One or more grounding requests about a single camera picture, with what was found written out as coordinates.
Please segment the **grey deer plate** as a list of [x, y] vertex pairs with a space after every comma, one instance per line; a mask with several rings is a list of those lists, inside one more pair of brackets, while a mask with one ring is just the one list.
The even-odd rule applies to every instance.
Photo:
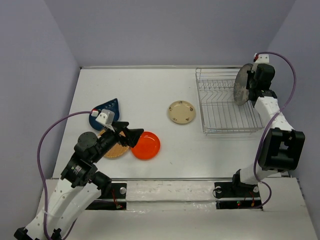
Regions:
[[251, 73], [253, 64], [243, 65], [237, 73], [233, 86], [233, 99], [238, 106], [244, 105], [249, 100], [249, 90], [247, 89], [248, 72]]

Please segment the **cream plate with prints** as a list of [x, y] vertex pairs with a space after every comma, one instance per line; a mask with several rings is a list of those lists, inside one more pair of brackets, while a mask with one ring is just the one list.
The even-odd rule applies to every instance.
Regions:
[[171, 121], [179, 125], [191, 123], [196, 117], [196, 108], [185, 100], [178, 100], [168, 107], [168, 117]]

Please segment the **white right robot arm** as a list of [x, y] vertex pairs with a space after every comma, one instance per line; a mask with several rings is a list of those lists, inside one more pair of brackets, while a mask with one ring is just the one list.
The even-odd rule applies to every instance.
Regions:
[[265, 128], [258, 145], [256, 159], [250, 166], [239, 169], [232, 177], [230, 190], [242, 196], [259, 181], [295, 170], [305, 142], [305, 134], [295, 130], [281, 112], [276, 93], [270, 89], [275, 76], [273, 66], [266, 63], [243, 65], [234, 82], [233, 98], [242, 106], [251, 102]]

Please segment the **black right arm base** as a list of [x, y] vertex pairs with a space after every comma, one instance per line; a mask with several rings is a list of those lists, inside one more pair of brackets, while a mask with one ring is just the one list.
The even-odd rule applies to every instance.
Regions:
[[230, 181], [218, 181], [214, 183], [212, 195], [216, 199], [217, 210], [263, 208], [257, 185], [243, 187], [235, 186]]

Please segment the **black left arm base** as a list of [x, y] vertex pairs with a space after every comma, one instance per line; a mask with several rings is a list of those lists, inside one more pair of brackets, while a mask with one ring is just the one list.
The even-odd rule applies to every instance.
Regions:
[[108, 193], [102, 193], [101, 196], [94, 200], [86, 210], [98, 211], [122, 211], [127, 208], [126, 201], [127, 182], [113, 181]]

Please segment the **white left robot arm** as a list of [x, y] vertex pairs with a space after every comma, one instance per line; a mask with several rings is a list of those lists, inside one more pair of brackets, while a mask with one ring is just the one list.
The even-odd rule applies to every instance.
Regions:
[[144, 129], [128, 125], [113, 122], [100, 136], [87, 131], [78, 137], [55, 189], [49, 195], [47, 187], [43, 188], [44, 206], [27, 226], [15, 231], [17, 240], [61, 240], [92, 202], [110, 194], [112, 180], [98, 171], [96, 163], [116, 144], [137, 145]]

